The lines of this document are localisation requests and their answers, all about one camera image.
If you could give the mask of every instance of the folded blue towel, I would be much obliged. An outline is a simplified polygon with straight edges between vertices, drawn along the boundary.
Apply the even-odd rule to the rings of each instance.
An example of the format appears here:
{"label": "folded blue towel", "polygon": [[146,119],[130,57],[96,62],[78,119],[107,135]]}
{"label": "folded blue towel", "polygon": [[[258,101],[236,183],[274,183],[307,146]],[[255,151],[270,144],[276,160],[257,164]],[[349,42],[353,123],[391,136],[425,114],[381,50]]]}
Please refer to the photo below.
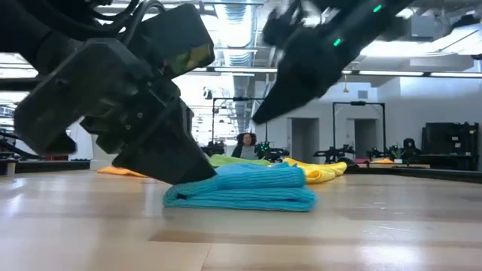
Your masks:
{"label": "folded blue towel", "polygon": [[303,170],[287,163],[272,167],[234,163],[220,166],[216,172],[205,181],[171,187],[164,195],[164,205],[308,212],[316,204]]}

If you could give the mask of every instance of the green led light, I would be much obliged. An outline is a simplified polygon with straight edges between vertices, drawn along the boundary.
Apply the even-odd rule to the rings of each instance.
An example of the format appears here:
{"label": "green led light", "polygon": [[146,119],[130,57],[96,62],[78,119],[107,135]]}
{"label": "green led light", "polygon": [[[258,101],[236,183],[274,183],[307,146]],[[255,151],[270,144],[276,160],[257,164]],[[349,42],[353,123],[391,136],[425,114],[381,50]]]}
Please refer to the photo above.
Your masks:
{"label": "green led light", "polygon": [[382,8],[383,8],[382,5],[378,5],[378,6],[376,6],[376,7],[374,8],[374,12],[378,12],[378,11],[380,11]]}
{"label": "green led light", "polygon": [[338,46],[341,43],[341,38],[338,38],[336,41],[334,41],[333,45]]}

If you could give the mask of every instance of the doorway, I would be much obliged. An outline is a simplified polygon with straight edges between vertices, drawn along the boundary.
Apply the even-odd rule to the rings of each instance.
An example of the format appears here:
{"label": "doorway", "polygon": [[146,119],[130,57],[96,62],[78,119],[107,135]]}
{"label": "doorway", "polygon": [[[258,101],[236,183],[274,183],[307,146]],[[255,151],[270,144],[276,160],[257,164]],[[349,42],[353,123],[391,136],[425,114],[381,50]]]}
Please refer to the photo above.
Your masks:
{"label": "doorway", "polygon": [[313,154],[319,151],[319,119],[293,117],[291,121],[291,157],[304,163],[319,163]]}
{"label": "doorway", "polygon": [[355,158],[368,158],[367,151],[377,147],[377,120],[360,119],[355,123]]}

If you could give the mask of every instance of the wooden table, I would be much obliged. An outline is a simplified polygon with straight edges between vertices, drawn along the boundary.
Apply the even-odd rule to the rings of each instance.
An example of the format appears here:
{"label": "wooden table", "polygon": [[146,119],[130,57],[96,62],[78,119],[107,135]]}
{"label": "wooden table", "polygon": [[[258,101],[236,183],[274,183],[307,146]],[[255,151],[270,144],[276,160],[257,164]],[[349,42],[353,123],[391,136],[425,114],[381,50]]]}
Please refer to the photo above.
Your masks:
{"label": "wooden table", "polygon": [[347,175],[310,213],[164,209],[159,181],[0,179],[0,270],[480,270],[482,185]]}

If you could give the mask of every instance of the person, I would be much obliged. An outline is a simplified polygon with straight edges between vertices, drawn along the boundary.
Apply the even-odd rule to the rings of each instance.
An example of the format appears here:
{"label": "person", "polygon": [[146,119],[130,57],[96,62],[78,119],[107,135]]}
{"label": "person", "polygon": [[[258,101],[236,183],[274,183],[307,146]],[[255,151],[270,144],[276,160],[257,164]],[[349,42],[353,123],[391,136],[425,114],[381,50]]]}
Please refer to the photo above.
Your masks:
{"label": "person", "polygon": [[256,154],[256,135],[251,132],[241,133],[237,136],[238,144],[234,148],[232,157],[238,157],[246,160],[259,160]]}

